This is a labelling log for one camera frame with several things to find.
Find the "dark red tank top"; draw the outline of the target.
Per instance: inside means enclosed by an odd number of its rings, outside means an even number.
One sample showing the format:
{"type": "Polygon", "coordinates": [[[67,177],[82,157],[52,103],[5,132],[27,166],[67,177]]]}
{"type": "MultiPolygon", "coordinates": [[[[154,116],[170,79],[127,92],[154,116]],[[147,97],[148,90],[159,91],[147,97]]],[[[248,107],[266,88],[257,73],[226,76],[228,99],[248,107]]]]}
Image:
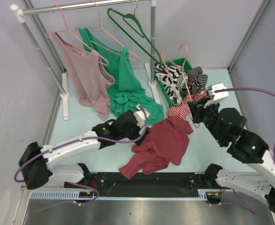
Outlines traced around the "dark red tank top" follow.
{"type": "Polygon", "coordinates": [[[184,119],[169,117],[153,125],[140,145],[134,145],[135,154],[129,163],[119,169],[127,179],[137,172],[151,174],[166,169],[170,163],[180,165],[188,145],[192,126],[184,119]]]}

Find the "pink wire hanger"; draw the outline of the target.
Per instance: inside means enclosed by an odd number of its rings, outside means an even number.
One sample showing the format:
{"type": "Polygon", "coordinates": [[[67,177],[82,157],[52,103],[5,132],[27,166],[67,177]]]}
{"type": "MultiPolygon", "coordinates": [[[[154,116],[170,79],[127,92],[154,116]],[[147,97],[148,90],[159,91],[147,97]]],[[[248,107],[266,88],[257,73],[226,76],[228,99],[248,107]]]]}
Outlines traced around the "pink wire hanger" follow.
{"type": "Polygon", "coordinates": [[[208,75],[203,73],[202,67],[187,70],[187,58],[182,58],[180,62],[166,61],[167,57],[163,51],[160,57],[161,63],[155,64],[154,71],[170,104],[167,115],[185,120],[191,117],[188,103],[208,97],[208,75]]]}

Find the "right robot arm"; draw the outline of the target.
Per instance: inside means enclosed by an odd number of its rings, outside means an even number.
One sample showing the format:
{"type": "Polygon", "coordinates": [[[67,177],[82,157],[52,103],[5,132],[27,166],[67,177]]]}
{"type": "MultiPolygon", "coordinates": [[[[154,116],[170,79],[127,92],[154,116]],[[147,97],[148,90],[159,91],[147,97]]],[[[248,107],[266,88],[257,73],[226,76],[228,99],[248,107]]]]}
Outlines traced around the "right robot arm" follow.
{"type": "Polygon", "coordinates": [[[275,214],[275,161],[268,144],[257,134],[246,130],[246,118],[235,108],[219,109],[219,103],[206,105],[210,100],[189,102],[192,119],[203,123],[220,147],[237,161],[254,169],[263,181],[251,180],[211,164],[205,171],[204,184],[237,190],[251,196],[275,214]]]}

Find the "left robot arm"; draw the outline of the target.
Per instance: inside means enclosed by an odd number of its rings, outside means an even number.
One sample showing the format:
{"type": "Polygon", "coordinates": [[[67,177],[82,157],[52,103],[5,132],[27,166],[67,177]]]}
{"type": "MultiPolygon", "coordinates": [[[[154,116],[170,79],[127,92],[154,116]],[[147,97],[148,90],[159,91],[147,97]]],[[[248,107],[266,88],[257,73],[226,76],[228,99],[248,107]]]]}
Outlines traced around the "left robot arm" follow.
{"type": "Polygon", "coordinates": [[[35,190],[49,181],[63,183],[65,187],[86,187],[91,182],[88,168],[83,163],[74,166],[62,162],[89,151],[100,150],[117,143],[141,145],[150,132],[147,110],[127,111],[117,119],[98,124],[92,130],[67,141],[39,146],[30,143],[19,160],[17,173],[23,176],[28,190],[35,190]]]}

